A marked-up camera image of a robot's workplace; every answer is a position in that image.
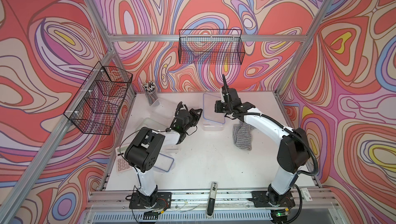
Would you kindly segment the small clear box blue lid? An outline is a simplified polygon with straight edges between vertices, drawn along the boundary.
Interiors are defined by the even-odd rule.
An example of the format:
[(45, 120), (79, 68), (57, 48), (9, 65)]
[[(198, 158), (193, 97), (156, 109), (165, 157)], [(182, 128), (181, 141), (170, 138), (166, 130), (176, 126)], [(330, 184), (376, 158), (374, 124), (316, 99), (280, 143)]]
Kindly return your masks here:
[(162, 152), (167, 154), (178, 153), (180, 151), (180, 145), (178, 145), (177, 142), (178, 140), (165, 139), (161, 149)]

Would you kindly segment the small blue rimmed lid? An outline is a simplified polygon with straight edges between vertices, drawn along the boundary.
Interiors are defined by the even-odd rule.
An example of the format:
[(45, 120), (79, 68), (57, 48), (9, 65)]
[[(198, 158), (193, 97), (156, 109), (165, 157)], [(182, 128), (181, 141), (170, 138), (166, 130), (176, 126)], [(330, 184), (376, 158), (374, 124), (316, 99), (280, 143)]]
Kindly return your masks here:
[(160, 153), (153, 168), (156, 172), (167, 173), (172, 169), (174, 163), (175, 159), (173, 157)]

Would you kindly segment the clear lunch box green lid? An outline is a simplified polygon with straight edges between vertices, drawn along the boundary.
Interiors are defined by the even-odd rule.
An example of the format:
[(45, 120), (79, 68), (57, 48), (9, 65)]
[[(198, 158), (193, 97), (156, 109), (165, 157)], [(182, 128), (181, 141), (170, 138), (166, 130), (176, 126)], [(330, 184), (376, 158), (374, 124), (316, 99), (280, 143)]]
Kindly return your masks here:
[(164, 118), (173, 117), (175, 111), (175, 103), (158, 98), (151, 106), (151, 112), (155, 115), (162, 116)]

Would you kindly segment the translucent green lunch box lid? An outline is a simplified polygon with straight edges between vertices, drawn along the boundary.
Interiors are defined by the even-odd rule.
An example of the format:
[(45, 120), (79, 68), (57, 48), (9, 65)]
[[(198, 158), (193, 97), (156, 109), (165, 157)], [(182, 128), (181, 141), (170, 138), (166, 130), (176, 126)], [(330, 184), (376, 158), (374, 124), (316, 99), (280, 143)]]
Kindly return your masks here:
[(140, 130), (142, 128), (149, 128), (155, 131), (165, 131), (168, 127), (151, 118), (145, 118), (138, 123), (136, 130)]

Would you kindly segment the large clear box blue lid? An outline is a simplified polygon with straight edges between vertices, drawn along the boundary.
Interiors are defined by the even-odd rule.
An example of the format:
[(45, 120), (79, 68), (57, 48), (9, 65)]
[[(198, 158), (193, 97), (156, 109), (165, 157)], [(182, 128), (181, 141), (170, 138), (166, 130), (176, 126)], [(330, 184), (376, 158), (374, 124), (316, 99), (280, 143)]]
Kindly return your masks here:
[(204, 131), (222, 131), (224, 129), (224, 124), (203, 119), (203, 130)]

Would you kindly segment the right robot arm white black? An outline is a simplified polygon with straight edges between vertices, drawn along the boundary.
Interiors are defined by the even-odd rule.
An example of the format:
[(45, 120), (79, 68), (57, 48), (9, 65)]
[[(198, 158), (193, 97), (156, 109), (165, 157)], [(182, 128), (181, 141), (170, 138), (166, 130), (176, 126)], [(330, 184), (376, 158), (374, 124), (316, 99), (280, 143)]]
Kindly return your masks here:
[(245, 124), (253, 126), (271, 138), (278, 146), (277, 162), (279, 168), (274, 180), (268, 187), (267, 199), (269, 204), (277, 206), (294, 187), (300, 174), (309, 174), (300, 168), (312, 158), (312, 152), (306, 144), (305, 131), (286, 127), (262, 113), (255, 105), (241, 102), (234, 88), (223, 86), (221, 100), (214, 106), (216, 113), (231, 115)]

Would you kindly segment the grey striped cloth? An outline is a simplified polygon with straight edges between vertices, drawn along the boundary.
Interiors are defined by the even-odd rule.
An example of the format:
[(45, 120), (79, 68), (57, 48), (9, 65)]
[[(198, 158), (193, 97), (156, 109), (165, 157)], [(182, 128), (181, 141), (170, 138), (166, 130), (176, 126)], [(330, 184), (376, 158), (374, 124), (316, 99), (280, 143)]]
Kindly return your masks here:
[(233, 143), (234, 145), (245, 151), (252, 150), (252, 131), (255, 128), (244, 122), (234, 125), (233, 127)]

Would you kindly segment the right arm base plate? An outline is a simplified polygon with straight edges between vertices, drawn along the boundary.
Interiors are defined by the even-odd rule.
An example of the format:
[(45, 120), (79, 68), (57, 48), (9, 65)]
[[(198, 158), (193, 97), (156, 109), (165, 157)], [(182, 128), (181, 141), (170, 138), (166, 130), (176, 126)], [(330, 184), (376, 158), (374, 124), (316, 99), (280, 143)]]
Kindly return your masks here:
[(252, 197), (247, 199), (255, 207), (293, 208), (296, 206), (291, 191), (279, 195), (273, 191), (252, 191)]

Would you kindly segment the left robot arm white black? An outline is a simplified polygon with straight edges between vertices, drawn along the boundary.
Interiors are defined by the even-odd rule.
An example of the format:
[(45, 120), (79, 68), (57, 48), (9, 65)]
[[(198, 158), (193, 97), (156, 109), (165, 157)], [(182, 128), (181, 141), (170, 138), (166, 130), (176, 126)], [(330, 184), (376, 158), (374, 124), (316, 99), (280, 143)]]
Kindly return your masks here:
[(152, 168), (161, 149), (167, 145), (179, 145), (189, 136), (188, 130), (197, 128), (203, 109), (189, 109), (183, 102), (177, 105), (173, 121), (166, 129), (142, 127), (134, 132), (136, 135), (121, 157), (133, 167), (139, 181), (137, 196), (154, 205), (158, 186), (155, 183)]

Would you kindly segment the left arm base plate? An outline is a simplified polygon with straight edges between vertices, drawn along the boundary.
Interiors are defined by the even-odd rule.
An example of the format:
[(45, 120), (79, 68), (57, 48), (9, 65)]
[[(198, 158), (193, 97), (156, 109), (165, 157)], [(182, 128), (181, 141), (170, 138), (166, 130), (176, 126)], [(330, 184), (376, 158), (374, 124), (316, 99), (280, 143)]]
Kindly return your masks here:
[(168, 209), (171, 206), (172, 193), (159, 192), (151, 196), (144, 196), (140, 192), (134, 192), (125, 197), (129, 202), (130, 209)]

